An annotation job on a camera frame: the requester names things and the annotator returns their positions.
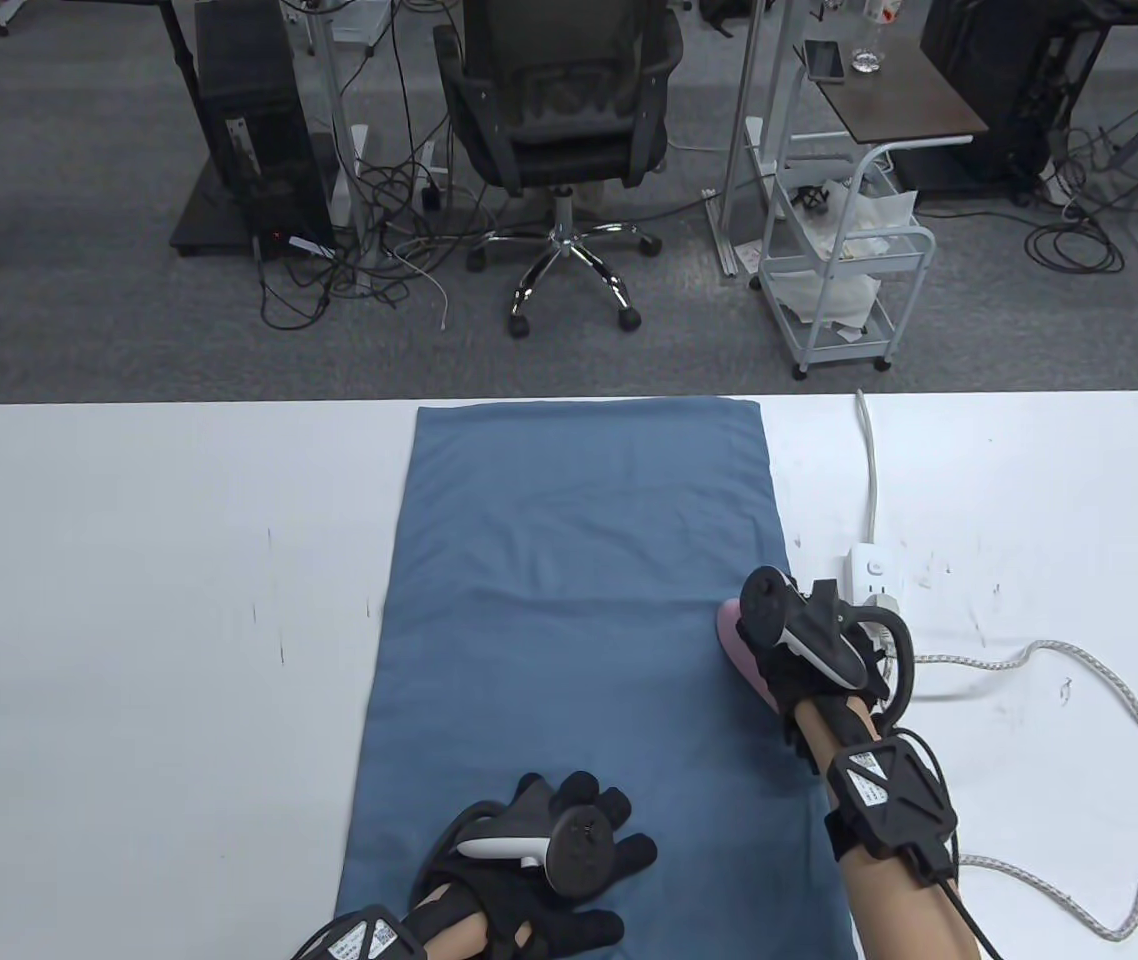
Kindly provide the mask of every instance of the black box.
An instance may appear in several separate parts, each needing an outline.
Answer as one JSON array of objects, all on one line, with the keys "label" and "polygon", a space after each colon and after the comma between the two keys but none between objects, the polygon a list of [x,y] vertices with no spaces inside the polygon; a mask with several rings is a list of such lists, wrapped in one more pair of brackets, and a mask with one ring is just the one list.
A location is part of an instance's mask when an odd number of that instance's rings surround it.
[{"label": "black box", "polygon": [[336,247],[328,214],[333,140],[307,130],[278,0],[196,5],[195,59],[214,163],[263,256],[286,250],[290,237]]}]

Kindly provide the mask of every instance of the white bag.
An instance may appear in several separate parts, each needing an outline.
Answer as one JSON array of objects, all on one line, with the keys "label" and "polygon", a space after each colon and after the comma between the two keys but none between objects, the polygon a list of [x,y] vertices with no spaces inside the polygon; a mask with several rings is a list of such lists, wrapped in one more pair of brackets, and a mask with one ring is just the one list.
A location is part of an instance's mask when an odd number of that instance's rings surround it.
[{"label": "white bag", "polygon": [[[824,325],[838,324],[849,332],[856,332],[853,340],[861,337],[867,325],[871,307],[875,306],[880,292],[880,280],[875,276],[842,276],[830,280],[830,290],[822,311]],[[822,278],[811,270],[798,274],[775,275],[770,282],[778,300],[784,303],[802,323],[811,324],[817,312],[817,297],[822,292]]]},{"label": "white bag", "polygon": [[[840,216],[849,198],[849,188],[835,180],[828,180],[822,187],[828,193],[825,214],[817,215],[813,210],[798,207],[797,214],[810,238],[810,243],[817,253],[830,257],[835,248],[835,233],[840,230]],[[894,193],[889,197],[853,198],[853,230],[874,230],[880,227],[906,227],[912,223],[912,212],[916,209],[916,191]],[[883,237],[844,241],[844,250],[840,253],[842,260],[856,260],[860,257],[875,257],[889,251],[889,241]]]}]

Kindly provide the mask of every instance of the pink object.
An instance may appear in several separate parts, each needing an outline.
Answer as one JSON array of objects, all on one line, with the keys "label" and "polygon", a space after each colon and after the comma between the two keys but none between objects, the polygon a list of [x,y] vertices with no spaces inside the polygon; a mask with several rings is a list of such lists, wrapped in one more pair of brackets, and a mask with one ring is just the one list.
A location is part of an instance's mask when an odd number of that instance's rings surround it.
[{"label": "pink object", "polygon": [[765,703],[774,707],[774,713],[778,713],[778,702],[769,692],[769,685],[756,669],[756,656],[739,636],[739,601],[726,599],[720,604],[720,611],[716,613],[716,636],[720,637],[720,645],[725,653],[729,655],[733,665],[751,684],[757,694],[765,697]]}]

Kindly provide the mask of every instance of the smartphone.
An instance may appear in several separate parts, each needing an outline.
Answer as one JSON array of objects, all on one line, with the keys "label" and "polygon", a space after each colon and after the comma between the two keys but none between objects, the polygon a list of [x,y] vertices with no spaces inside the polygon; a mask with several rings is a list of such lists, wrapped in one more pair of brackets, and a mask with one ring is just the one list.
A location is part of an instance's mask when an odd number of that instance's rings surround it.
[{"label": "smartphone", "polygon": [[834,40],[806,40],[805,68],[815,83],[844,83],[844,61]]}]

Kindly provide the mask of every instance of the chair base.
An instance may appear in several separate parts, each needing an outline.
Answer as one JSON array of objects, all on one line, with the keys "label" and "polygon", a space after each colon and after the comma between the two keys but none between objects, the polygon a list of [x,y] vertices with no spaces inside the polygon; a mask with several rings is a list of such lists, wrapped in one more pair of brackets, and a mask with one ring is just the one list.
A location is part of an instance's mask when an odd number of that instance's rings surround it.
[{"label": "chair base", "polygon": [[632,306],[632,300],[627,293],[627,284],[615,273],[609,264],[601,260],[595,253],[589,250],[587,241],[602,237],[613,237],[618,234],[630,234],[640,240],[641,251],[645,256],[657,256],[662,251],[662,241],[652,234],[646,233],[640,225],[633,223],[604,223],[595,227],[578,230],[574,224],[574,191],[561,187],[552,192],[555,198],[556,217],[555,225],[550,232],[533,232],[531,230],[492,230],[492,232],[479,238],[476,245],[467,253],[467,268],[473,273],[484,270],[487,260],[487,251],[490,245],[533,245],[542,247],[541,256],[533,262],[530,268],[523,272],[520,284],[516,288],[516,293],[511,297],[511,308],[506,317],[506,330],[514,339],[523,339],[529,334],[529,321],[523,315],[523,306],[533,297],[534,289],[546,275],[551,265],[555,264],[561,256],[586,264],[595,271],[597,279],[609,288],[618,301],[618,325],[627,333],[637,330],[641,325],[641,315],[636,307]]}]

